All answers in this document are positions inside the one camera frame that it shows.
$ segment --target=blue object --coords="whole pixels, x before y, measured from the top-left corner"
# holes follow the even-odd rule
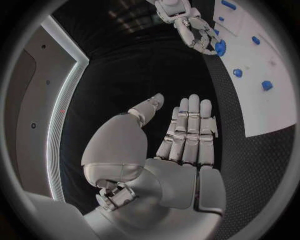
[[[241,78],[243,76],[243,71],[241,69],[234,69],[233,70],[233,74],[238,77]]]
[[[262,87],[263,87],[263,90],[265,91],[268,91],[270,90],[271,88],[273,88],[273,84],[270,82],[270,81],[263,81],[261,83]]]
[[[226,7],[229,7],[229,8],[231,8],[231,9],[233,9],[233,10],[236,10],[236,9],[237,9],[237,6],[234,5],[234,4],[232,4],[232,3],[230,3],[229,1],[222,0],[221,3],[222,3],[223,5],[225,5]]]
[[[254,43],[256,43],[257,45],[261,44],[261,41],[260,41],[256,36],[253,36],[253,37],[252,37],[252,41],[253,41]]]
[[[218,56],[222,57],[226,52],[226,42],[224,40],[217,42],[214,46],[214,49]]]

